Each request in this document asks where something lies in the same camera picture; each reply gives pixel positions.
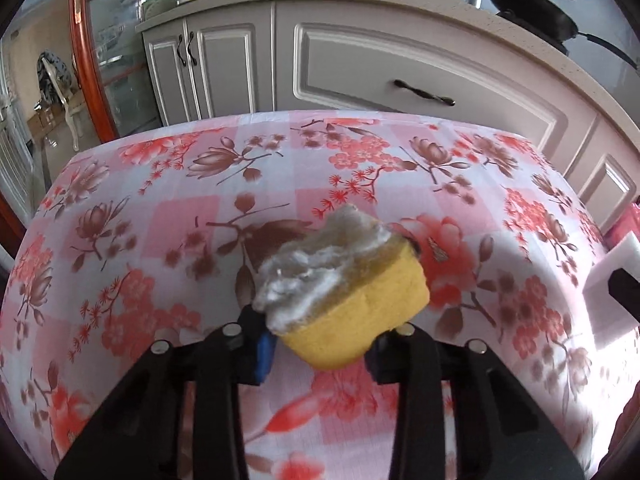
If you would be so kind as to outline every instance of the tablecloth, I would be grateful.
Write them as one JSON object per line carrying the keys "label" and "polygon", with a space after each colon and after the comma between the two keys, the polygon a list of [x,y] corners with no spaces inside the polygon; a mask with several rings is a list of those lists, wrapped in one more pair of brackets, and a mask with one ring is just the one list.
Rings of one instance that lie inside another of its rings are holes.
{"label": "tablecloth", "polygon": [[[261,262],[345,203],[420,244],[431,302],[414,322],[486,341],[590,476],[640,379],[637,331],[594,350],[580,291],[604,254],[598,229],[527,139],[379,112],[218,118],[76,155],[28,228],[0,314],[0,413],[25,452],[52,478],[154,340],[235,320]],[[278,345],[266,383],[240,395],[252,479],[386,478],[398,390],[362,362],[314,371]]]}

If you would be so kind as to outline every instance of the silver cylinder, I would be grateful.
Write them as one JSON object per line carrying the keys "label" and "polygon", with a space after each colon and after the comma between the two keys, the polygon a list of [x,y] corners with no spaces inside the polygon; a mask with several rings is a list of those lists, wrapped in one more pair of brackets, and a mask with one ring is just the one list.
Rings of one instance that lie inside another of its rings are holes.
{"label": "silver cylinder", "polygon": [[469,5],[473,5],[476,9],[479,9],[482,5],[482,0],[466,0]]}

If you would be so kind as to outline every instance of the screw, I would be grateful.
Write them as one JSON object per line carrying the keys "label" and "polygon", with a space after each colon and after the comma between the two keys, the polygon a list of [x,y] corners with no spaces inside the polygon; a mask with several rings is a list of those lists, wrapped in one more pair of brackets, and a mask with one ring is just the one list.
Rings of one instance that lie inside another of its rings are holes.
{"label": "screw", "polygon": [[486,343],[481,339],[472,339],[466,346],[476,354],[484,354],[488,349]]}
{"label": "screw", "polygon": [[236,337],[242,333],[242,327],[238,323],[228,323],[222,328],[222,333],[227,337]]}
{"label": "screw", "polygon": [[162,355],[166,353],[169,348],[171,348],[169,342],[161,339],[160,341],[156,341],[151,345],[151,352],[156,355]]}
{"label": "screw", "polygon": [[411,323],[405,323],[396,328],[396,332],[405,337],[413,335],[415,332],[415,327]]}

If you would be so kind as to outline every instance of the pink bag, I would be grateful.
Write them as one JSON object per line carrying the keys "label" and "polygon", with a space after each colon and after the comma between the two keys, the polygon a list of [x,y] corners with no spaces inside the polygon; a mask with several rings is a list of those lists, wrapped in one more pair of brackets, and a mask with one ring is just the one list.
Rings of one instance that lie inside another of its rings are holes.
{"label": "pink bag", "polygon": [[640,240],[640,197],[625,209],[622,216],[605,235],[605,245],[609,250],[620,243],[628,232],[633,232]]}

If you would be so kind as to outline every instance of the cabinet door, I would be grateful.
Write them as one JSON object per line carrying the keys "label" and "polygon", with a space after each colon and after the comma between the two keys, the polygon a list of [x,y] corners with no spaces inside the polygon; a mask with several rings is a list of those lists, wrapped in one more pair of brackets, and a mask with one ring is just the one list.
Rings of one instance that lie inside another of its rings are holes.
{"label": "cabinet door", "polygon": [[[425,12],[289,0],[276,3],[275,15],[277,110],[369,109],[482,124],[529,138],[563,169],[595,115],[524,54]],[[456,104],[396,88],[396,79]]]}
{"label": "cabinet door", "polygon": [[200,118],[188,63],[186,22],[175,20],[143,33],[149,73],[162,124]]}
{"label": "cabinet door", "polygon": [[273,5],[223,7],[187,18],[203,117],[273,111]]}
{"label": "cabinet door", "polygon": [[598,115],[564,177],[606,232],[638,194],[638,149]]}

